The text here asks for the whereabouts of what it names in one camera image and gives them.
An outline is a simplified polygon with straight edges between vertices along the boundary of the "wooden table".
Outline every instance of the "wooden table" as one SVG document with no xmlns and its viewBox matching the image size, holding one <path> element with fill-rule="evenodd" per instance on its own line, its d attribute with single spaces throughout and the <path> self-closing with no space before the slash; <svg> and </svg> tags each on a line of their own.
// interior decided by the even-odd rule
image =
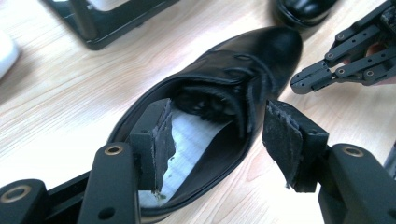
<svg viewBox="0 0 396 224">
<path fill-rule="evenodd" d="M 274 25 L 270 1 L 180 0 L 105 49 L 86 49 L 39 1 L 0 0 L 0 29 L 21 50 L 0 80 L 0 186 L 38 178 L 51 189 L 91 169 L 120 116 L 148 88 L 234 35 Z M 297 71 L 323 58 L 337 32 L 383 1 L 339 1 L 304 42 Z M 334 84 L 280 100 L 328 131 L 329 145 L 364 147 L 380 162 L 396 138 L 395 86 Z M 204 197 L 162 223 L 321 223 L 317 194 L 285 189 L 258 139 Z"/>
</svg>

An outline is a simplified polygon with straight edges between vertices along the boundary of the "shoe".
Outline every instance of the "shoe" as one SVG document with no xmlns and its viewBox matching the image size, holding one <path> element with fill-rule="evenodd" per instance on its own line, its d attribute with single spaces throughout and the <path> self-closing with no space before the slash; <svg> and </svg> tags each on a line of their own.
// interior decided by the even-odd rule
<svg viewBox="0 0 396 224">
<path fill-rule="evenodd" d="M 261 131 L 266 100 L 277 98 L 288 85 L 302 48 L 299 33 L 288 27 L 238 35 L 154 85 L 126 111 L 109 136 L 109 144 L 132 145 L 130 133 L 146 109 L 159 106 L 157 102 L 164 99 L 170 102 L 169 127 L 176 152 L 161 174 L 161 192 L 139 189 L 142 223 L 161 221 L 194 202 L 239 165 Z M 164 144 L 158 148 L 165 150 L 159 154 L 170 155 Z M 88 176 L 76 177 L 52 191 L 81 194 L 76 189 L 84 190 Z M 74 217 L 72 212 L 54 220 Z"/>
<path fill-rule="evenodd" d="M 300 32 L 322 23 L 337 0 L 274 0 L 278 20 Z"/>
</svg>

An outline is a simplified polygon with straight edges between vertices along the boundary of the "black leather shoe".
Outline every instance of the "black leather shoe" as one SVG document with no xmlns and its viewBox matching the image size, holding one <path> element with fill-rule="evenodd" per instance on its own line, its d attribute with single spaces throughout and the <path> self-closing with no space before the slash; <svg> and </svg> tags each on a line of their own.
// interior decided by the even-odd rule
<svg viewBox="0 0 396 224">
<path fill-rule="evenodd" d="M 170 174 L 165 173 L 161 195 L 139 192 L 143 222 L 160 220 L 193 202 L 245 158 L 261 129 L 266 99 L 277 98 L 288 84 L 302 47 L 299 33 L 287 27 L 239 35 L 156 84 L 131 106 L 108 143 L 128 143 L 130 131 L 148 105 L 164 98 L 172 101 L 176 154 L 168 162 Z M 178 136 L 189 129 L 190 137 Z M 199 152 L 193 151 L 201 144 Z M 183 153 L 188 154 L 189 165 L 176 162 L 183 160 Z"/>
<path fill-rule="evenodd" d="M 337 0 L 274 0 L 276 17 L 303 32 L 323 22 Z"/>
</svg>

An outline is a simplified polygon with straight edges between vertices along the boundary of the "light wood surface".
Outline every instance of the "light wood surface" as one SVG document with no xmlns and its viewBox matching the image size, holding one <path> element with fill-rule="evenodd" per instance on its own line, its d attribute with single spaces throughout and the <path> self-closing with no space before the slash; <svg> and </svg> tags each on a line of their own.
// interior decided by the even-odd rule
<svg viewBox="0 0 396 224">
<path fill-rule="evenodd" d="M 0 186 L 38 178 L 51 189 L 91 169 L 124 111 L 148 88 L 234 35 L 274 25 L 270 1 L 180 0 L 105 49 L 83 47 L 39 1 L 0 0 L 0 29 L 21 50 L 0 80 Z M 304 42 L 297 71 L 323 58 L 337 32 L 383 1 L 341 0 Z M 280 100 L 380 162 L 396 138 L 395 86 L 334 84 Z M 296 194 L 258 139 L 218 186 L 162 223 L 322 223 L 317 194 Z"/>
</svg>

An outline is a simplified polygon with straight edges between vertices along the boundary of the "white object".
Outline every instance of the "white object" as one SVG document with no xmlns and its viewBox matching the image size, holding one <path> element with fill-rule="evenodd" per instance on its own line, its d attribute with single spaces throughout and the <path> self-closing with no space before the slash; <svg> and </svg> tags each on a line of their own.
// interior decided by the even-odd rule
<svg viewBox="0 0 396 224">
<path fill-rule="evenodd" d="M 17 61 L 19 51 L 15 42 L 0 31 L 0 78 Z"/>
</svg>

